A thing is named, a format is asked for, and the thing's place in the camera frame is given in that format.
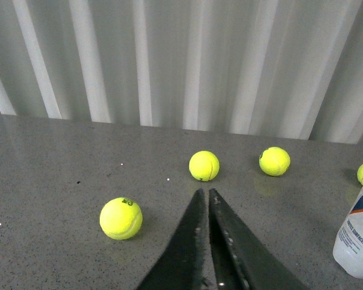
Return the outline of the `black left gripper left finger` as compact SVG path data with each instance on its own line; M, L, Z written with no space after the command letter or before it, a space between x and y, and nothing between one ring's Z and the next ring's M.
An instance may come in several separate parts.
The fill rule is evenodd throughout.
M167 247L138 289L215 289L211 222L203 189L193 194Z

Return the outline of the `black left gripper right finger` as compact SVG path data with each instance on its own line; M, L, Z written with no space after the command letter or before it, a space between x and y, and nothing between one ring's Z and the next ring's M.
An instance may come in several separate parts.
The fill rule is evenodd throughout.
M209 229L219 289L306 289L275 258L215 189L209 191Z

